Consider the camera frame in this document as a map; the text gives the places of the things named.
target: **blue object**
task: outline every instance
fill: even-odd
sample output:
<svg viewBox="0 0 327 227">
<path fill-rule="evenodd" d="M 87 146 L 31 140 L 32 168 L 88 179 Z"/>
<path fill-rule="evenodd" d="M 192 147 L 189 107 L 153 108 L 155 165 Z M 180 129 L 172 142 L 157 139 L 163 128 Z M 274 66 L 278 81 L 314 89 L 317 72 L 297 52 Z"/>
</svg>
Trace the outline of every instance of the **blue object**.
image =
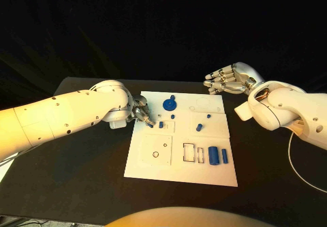
<svg viewBox="0 0 327 227">
<path fill-rule="evenodd" d="M 176 103 L 176 97 L 170 96 L 170 99 L 166 99 L 163 102 L 163 108 L 167 111 L 173 111 L 178 107 L 178 103 Z"/>
<path fill-rule="evenodd" d="M 202 130 L 202 124 L 199 124 L 196 127 L 196 131 L 201 131 L 201 130 Z"/>
<path fill-rule="evenodd" d="M 222 149 L 222 153 L 224 153 L 224 163 L 228 164 L 227 149 Z"/>
<path fill-rule="evenodd" d="M 214 166 L 219 165 L 218 147 L 209 147 L 209 163 Z"/>
</svg>

